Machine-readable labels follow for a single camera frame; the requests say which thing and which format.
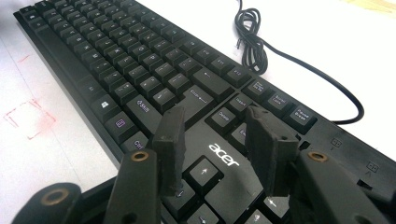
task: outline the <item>black keyboard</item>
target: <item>black keyboard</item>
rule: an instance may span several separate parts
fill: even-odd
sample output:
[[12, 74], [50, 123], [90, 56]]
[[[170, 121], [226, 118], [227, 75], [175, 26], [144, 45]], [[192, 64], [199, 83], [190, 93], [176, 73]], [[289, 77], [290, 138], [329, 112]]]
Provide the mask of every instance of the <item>black keyboard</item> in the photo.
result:
[[162, 199], [163, 223], [286, 218], [289, 199], [266, 198], [247, 159], [249, 105], [362, 188], [386, 199], [396, 190], [394, 161], [136, 1], [43, 1], [14, 15], [118, 161], [146, 145], [166, 110], [185, 108], [184, 191]]

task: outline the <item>white desk surface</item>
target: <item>white desk surface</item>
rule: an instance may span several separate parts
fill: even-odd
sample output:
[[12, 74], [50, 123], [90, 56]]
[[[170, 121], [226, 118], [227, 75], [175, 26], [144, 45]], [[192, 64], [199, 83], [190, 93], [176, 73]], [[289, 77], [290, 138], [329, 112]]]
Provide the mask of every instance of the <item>white desk surface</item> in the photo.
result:
[[[50, 184], [68, 181], [85, 191], [117, 173], [12, 15], [34, 2], [0, 1], [0, 223], [10, 223]], [[237, 1], [140, 2], [240, 62], [233, 28]], [[244, 8], [262, 14], [263, 39], [329, 74], [361, 100], [364, 118], [343, 128], [396, 161], [396, 16], [395, 5], [389, 6], [393, 10], [382, 12], [341, 0], [244, 1]], [[354, 105], [326, 81], [267, 54], [265, 79], [327, 119], [356, 115]]]

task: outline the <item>black key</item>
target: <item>black key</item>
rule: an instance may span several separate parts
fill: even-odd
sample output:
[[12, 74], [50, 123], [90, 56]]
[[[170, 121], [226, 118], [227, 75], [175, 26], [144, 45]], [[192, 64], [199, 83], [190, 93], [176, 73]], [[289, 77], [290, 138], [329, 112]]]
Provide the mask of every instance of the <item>black key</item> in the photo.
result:
[[117, 42], [117, 44], [120, 45], [128, 38], [131, 38], [131, 35], [128, 34], [126, 30], [119, 30], [117, 32], [114, 31], [110, 32], [110, 38], [112, 38], [115, 42]]
[[160, 18], [159, 15], [155, 13], [150, 13], [142, 17], [142, 23], [147, 25], [148, 28], [152, 28], [154, 27], [155, 24], [159, 22], [157, 21], [159, 18]]
[[147, 58], [142, 60], [142, 65], [150, 72], [153, 72], [161, 64], [163, 64], [163, 60], [155, 53], [150, 54]]
[[243, 93], [257, 103], [261, 103], [269, 94], [271, 94], [270, 85], [264, 81], [254, 80], [243, 89]]
[[93, 50], [93, 46], [90, 43], [88, 43], [88, 41], [84, 41], [81, 44], [74, 47], [74, 51], [78, 55], [78, 57], [81, 57], [81, 55], [90, 52], [91, 50]]
[[219, 218], [204, 203], [187, 219], [187, 224], [219, 223]]
[[101, 58], [103, 58], [102, 55], [98, 51], [96, 51], [96, 49], [93, 49], [81, 55], [81, 59], [86, 65], [92, 65], [94, 62], [98, 61]]
[[140, 45], [132, 50], [131, 56], [134, 57], [138, 62], [147, 58], [151, 54], [151, 50], [146, 45]]
[[180, 49], [173, 49], [165, 54], [165, 60], [172, 66], [183, 62], [187, 56]]
[[76, 35], [70, 36], [69, 38], [66, 39], [67, 45], [70, 45], [72, 47], [74, 47], [77, 44], [80, 44], [84, 41], [85, 41], [85, 38], [82, 37], [81, 34], [76, 34]]
[[183, 179], [181, 183], [183, 187], [176, 196], [162, 197], [163, 204], [176, 219], [183, 217], [197, 201], [197, 195], [190, 185]]
[[142, 95], [144, 95], [147, 99], [151, 98], [154, 94], [163, 89], [163, 85], [161, 82], [155, 77], [149, 77], [140, 83], [137, 88], [140, 90]]
[[46, 1], [37, 2], [35, 4], [35, 10], [37, 10], [37, 12], [43, 17], [45, 17], [49, 13], [55, 11], [52, 4], [50, 4], [49, 2], [46, 2]]
[[105, 89], [108, 92], [114, 91], [116, 88], [126, 82], [126, 79], [119, 72], [113, 72], [102, 80]]
[[132, 86], [131, 83], [126, 82], [123, 85], [116, 88], [112, 94], [114, 95], [114, 99], [119, 103], [119, 105], [126, 105], [129, 101], [134, 99], [139, 93]]
[[174, 67], [172, 67], [169, 63], [164, 63], [154, 70], [153, 75], [161, 81], [161, 83], [165, 83], [171, 77], [177, 74], [177, 71]]
[[163, 114], [177, 103], [176, 96], [168, 89], [163, 89], [152, 97], [154, 106]]
[[30, 14], [32, 12], [35, 12], [35, 8], [32, 6], [28, 6], [28, 7], [23, 7], [20, 9], [20, 13], [24, 16], [27, 14]]
[[207, 119], [207, 123], [210, 127], [220, 135], [224, 135], [230, 131], [237, 121], [236, 115], [225, 107], [218, 110], [209, 119]]
[[194, 54], [193, 58], [203, 65], [208, 65], [218, 57], [215, 51], [210, 47], [205, 47]]
[[174, 47], [167, 40], [161, 40], [152, 46], [151, 49], [154, 51], [154, 53], [163, 57], [166, 53], [174, 49]]
[[198, 62], [196, 62], [193, 58], [188, 58], [177, 65], [177, 69], [180, 71], [180, 73], [186, 75], [186, 77], [189, 77], [190, 75], [199, 71], [201, 68], [201, 65], [198, 64]]
[[100, 79], [99, 74], [101, 74], [102, 72], [106, 71], [109, 68], [113, 68], [113, 67], [108, 61], [102, 58], [92, 65], [92, 73], [96, 78]]
[[204, 46], [197, 39], [192, 39], [180, 46], [180, 49], [192, 56], [203, 47]]
[[297, 106], [291, 113], [286, 114], [282, 119], [302, 134], [306, 134], [317, 121], [314, 113], [301, 105]]
[[210, 63], [207, 67], [222, 77], [233, 68], [233, 65], [231, 64], [229, 59], [224, 56], [220, 56], [215, 61]]
[[192, 82], [213, 96], [218, 103], [234, 92], [230, 84], [206, 68], [194, 73]]
[[192, 84], [189, 79], [181, 74], [172, 77], [166, 83], [166, 86], [169, 88], [169, 90], [171, 90], [177, 96], [186, 91], [191, 85]]
[[165, 34], [163, 34], [163, 37], [165, 37], [171, 43], [177, 42], [179, 39], [183, 38], [184, 36], [185, 36], [184, 31], [182, 31], [181, 29], [175, 26], [166, 30]]
[[100, 30], [95, 30], [87, 35], [87, 39], [90, 41], [91, 44], [95, 44], [96, 41], [105, 38], [105, 34]]
[[116, 102], [108, 94], [94, 101], [91, 104], [91, 109], [102, 123], [105, 123], [121, 112]]
[[250, 79], [250, 75], [248, 74], [248, 71], [246, 71], [244, 68], [235, 67], [230, 72], [224, 75], [224, 79], [231, 83], [231, 85], [239, 88]]
[[122, 60], [127, 56], [128, 55], [125, 51], [120, 47], [116, 47], [110, 51], [105, 50], [105, 58], [112, 64], [116, 64], [119, 60]]
[[81, 80], [78, 83], [78, 90], [89, 104], [106, 95], [105, 90], [93, 77], [86, 77]]
[[146, 136], [157, 131], [163, 116], [143, 96], [138, 95], [125, 106], [128, 115]]
[[143, 36], [141, 41], [142, 44], [152, 48], [155, 44], [157, 44], [157, 42], [161, 41], [161, 38], [154, 32], [148, 32], [145, 36]]
[[134, 70], [139, 64], [131, 57], [126, 56], [116, 63], [116, 68], [126, 76], [130, 71]]
[[150, 77], [149, 71], [142, 65], [137, 66], [134, 70], [130, 71], [126, 76], [129, 82], [134, 86], [139, 85], [142, 81]]
[[264, 101], [262, 106], [281, 118], [292, 106], [294, 106], [294, 104], [290, 101], [288, 96], [276, 92], [268, 100]]
[[206, 195], [222, 179], [222, 173], [208, 159], [203, 158], [190, 169], [187, 181], [201, 195]]
[[140, 46], [140, 42], [137, 41], [136, 37], [129, 37], [124, 40], [120, 46], [129, 54], [135, 49], [137, 46]]
[[246, 114], [248, 106], [252, 105], [253, 101], [245, 94], [239, 93], [227, 104], [229, 108], [239, 119], [243, 119]]
[[256, 209], [253, 214], [251, 214], [250, 218], [247, 219], [245, 224], [272, 224], [272, 222]]
[[44, 20], [42, 20], [41, 18], [36, 20], [36, 21], [31, 21], [29, 23], [30, 27], [35, 31], [35, 33], [39, 32], [42, 29], [48, 28], [49, 26], [47, 25], [46, 22], [44, 22]]
[[173, 27], [172, 23], [166, 20], [161, 20], [154, 25], [152, 28], [159, 35], [165, 34], [165, 32]]
[[267, 197], [264, 203], [279, 218], [289, 210], [289, 197]]
[[134, 134], [133, 136], [128, 138], [128, 140], [123, 142], [120, 145], [120, 147], [123, 152], [127, 153], [127, 152], [141, 150], [141, 149], [145, 148], [148, 141], [149, 140], [142, 132], [137, 132], [136, 134]]
[[105, 123], [113, 139], [121, 144], [139, 130], [124, 112], [120, 112]]
[[242, 155], [246, 156], [248, 151], [245, 147], [245, 138], [247, 136], [247, 125], [242, 123], [230, 135], [228, 141], [236, 148]]
[[178, 103], [183, 106], [185, 111], [184, 119], [186, 120], [186, 129], [201, 119], [215, 105], [215, 100], [197, 86], [192, 86], [183, 93], [184, 99]]

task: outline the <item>brass insert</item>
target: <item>brass insert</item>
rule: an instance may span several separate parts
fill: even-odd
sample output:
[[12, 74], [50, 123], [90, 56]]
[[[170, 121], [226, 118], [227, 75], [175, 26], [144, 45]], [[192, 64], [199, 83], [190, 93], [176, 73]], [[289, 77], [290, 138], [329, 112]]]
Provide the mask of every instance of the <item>brass insert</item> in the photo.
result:
[[325, 154], [320, 152], [309, 152], [308, 157], [314, 161], [320, 161], [320, 162], [324, 162], [328, 159]]
[[69, 190], [67, 189], [53, 189], [41, 198], [41, 203], [46, 206], [52, 206], [61, 203], [68, 195]]

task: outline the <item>screw hole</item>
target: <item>screw hole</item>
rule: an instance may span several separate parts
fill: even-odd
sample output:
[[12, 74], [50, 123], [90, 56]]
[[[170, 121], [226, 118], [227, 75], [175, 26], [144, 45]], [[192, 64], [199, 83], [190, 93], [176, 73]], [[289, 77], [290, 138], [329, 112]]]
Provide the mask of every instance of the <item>screw hole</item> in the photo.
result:
[[327, 160], [327, 156], [325, 154], [318, 152], [309, 152], [308, 157], [314, 161], [320, 161], [320, 162], [324, 162]]
[[149, 154], [145, 151], [138, 151], [132, 155], [133, 161], [144, 161], [149, 157]]

